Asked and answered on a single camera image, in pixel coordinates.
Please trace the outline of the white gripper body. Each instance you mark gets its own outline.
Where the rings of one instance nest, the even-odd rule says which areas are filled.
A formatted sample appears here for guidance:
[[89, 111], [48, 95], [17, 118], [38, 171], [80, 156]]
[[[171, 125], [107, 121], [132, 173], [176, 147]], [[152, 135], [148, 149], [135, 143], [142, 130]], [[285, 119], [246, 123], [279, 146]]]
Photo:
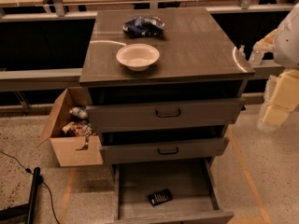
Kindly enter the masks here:
[[286, 69], [278, 77], [271, 75], [263, 95], [258, 128], [272, 132], [279, 128], [299, 106], [299, 70]]

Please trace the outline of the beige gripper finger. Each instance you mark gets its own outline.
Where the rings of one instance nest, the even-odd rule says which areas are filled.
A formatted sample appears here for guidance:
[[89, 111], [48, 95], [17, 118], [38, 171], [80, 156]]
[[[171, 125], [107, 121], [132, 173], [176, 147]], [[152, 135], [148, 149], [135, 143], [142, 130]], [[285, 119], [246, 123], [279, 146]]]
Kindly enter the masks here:
[[272, 52], [274, 50], [274, 41], [277, 30], [273, 30], [269, 34], [267, 34], [264, 38], [257, 41], [253, 46], [254, 52]]

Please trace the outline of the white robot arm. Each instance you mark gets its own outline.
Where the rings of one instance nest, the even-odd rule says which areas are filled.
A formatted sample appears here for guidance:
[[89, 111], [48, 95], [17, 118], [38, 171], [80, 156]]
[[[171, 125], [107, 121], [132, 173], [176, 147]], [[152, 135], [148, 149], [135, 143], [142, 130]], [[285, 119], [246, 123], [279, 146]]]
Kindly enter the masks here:
[[285, 68], [278, 77], [268, 78], [260, 110], [258, 128], [272, 132], [299, 106], [299, 4], [277, 29], [255, 43], [249, 62], [259, 65], [267, 52]]

